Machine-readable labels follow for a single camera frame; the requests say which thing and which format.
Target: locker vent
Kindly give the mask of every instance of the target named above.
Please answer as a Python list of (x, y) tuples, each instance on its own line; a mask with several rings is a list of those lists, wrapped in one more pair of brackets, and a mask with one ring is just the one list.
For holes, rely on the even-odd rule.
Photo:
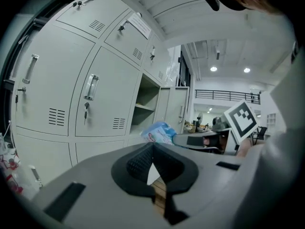
[(125, 128), (125, 119), (114, 118), (113, 129), (124, 129)]
[(95, 20), (93, 21), (89, 27), (92, 29), (95, 29), (96, 31), (100, 32), (104, 28), (104, 24), (100, 23), (99, 21)]
[(163, 73), (159, 71), (159, 78), (162, 80), (163, 79)]
[(138, 49), (135, 48), (133, 51), (133, 56), (136, 57), (138, 60), (141, 60), (142, 53)]
[(49, 109), (49, 124), (64, 126), (65, 111), (58, 109)]

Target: blue plastic bag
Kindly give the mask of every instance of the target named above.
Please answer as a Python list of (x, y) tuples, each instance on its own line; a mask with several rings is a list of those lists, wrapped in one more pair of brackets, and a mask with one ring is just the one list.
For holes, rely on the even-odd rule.
[(173, 144), (173, 136), (176, 131), (165, 122), (156, 122), (141, 133), (147, 142)]

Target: black slot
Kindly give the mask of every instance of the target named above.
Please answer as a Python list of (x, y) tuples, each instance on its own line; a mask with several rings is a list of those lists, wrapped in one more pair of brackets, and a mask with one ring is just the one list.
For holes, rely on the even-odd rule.
[(82, 194), (85, 185), (71, 183), (45, 210), (44, 212), (53, 219), (61, 222)]
[(223, 161), (218, 162), (216, 165), (230, 170), (238, 170), (240, 167), (240, 165), (230, 164)]
[(186, 144), (192, 146), (203, 146), (203, 136), (188, 136)]

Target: railing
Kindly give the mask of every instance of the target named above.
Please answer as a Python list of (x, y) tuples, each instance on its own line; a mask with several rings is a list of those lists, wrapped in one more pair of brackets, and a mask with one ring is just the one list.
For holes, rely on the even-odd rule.
[(259, 94), (247, 94), (229, 91), (195, 90), (195, 98), (207, 98), (227, 101), (246, 100), (248, 103), (261, 104), (261, 97)]

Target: metal locker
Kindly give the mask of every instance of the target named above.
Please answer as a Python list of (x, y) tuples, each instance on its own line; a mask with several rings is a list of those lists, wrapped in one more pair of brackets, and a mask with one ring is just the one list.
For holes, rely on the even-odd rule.
[(154, 121), (165, 121), (178, 134), (183, 133), (189, 100), (189, 87), (160, 88)]
[(101, 47), (82, 89), (76, 135), (125, 135), (138, 75), (131, 64)]
[(28, 49), (29, 61), (19, 72), (16, 125), (55, 135), (68, 135), (74, 87), (94, 43), (55, 26), (43, 28)]
[(124, 141), (105, 143), (76, 143), (77, 162), (87, 158), (109, 153), (124, 147)]
[(74, 3), (57, 21), (99, 38), (128, 6), (121, 0), (81, 0)]
[(165, 82), (166, 69), (171, 58), (164, 45), (156, 35), (153, 35), (148, 54), (145, 58), (144, 69), (160, 82)]
[(128, 22), (128, 19), (132, 14), (133, 13), (129, 13), (120, 24), (113, 29), (105, 40), (105, 43), (120, 51), (138, 65), (141, 65), (148, 40)]
[(19, 134), (15, 142), (22, 167), (32, 184), (37, 180), (33, 168), (43, 185), (72, 168), (68, 143), (43, 141)]

